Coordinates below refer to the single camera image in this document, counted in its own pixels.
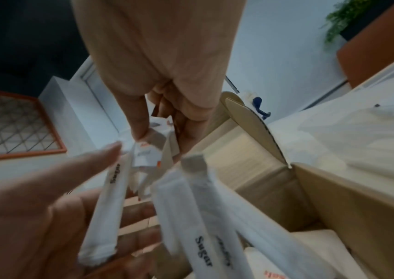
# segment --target green plant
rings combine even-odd
[[[330,26],[327,31],[325,43],[332,43],[336,36],[343,31],[350,22],[361,16],[373,3],[379,0],[345,0],[335,4],[335,11],[327,15],[325,26]]]

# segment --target cardboard flap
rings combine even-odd
[[[394,278],[394,199],[308,165],[293,166],[324,224],[379,278]]]
[[[249,108],[227,98],[225,100],[226,108],[232,119],[254,138],[262,147],[264,147],[272,156],[280,162],[287,165],[283,153],[275,142],[274,137],[267,128],[266,124]]]

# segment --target orange frame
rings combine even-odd
[[[18,158],[24,158],[24,157],[33,157],[33,156],[42,156],[42,155],[51,155],[51,154],[60,154],[60,153],[66,153],[67,148],[65,144],[62,142],[61,137],[59,136],[58,132],[56,131],[55,127],[53,126],[53,123],[50,121],[49,116],[45,112],[44,107],[42,104],[39,102],[38,98],[35,97],[30,97],[30,96],[24,96],[20,94],[15,94],[15,93],[9,93],[9,92],[4,92],[0,91],[0,96],[6,96],[6,97],[12,97],[16,99],[25,99],[25,100],[30,100],[34,103],[35,107],[39,111],[39,114],[44,121],[44,123],[47,125],[47,128],[49,128],[50,132],[55,138],[55,141],[59,145],[59,149],[53,149],[53,150],[43,150],[43,151],[31,151],[31,152],[22,152],[22,153],[14,153],[14,154],[0,154],[0,160],[2,159],[18,159]]]

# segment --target brown cardboard box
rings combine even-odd
[[[394,199],[312,166],[289,169],[255,113],[231,100],[226,107],[238,126],[229,120],[196,147],[219,179],[289,231],[324,223],[380,279],[394,278]],[[161,249],[157,279],[183,279],[186,259]]]

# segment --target hand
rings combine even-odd
[[[77,255],[100,189],[64,193],[112,165],[121,145],[68,160],[51,169],[0,183],[0,278],[82,278]],[[121,226],[155,215],[151,203],[125,208]],[[157,227],[120,237],[116,258],[161,241]],[[121,277],[139,279],[153,267],[146,254],[127,257]]]
[[[73,0],[85,45],[134,138],[173,116],[182,154],[217,106],[245,0]]]

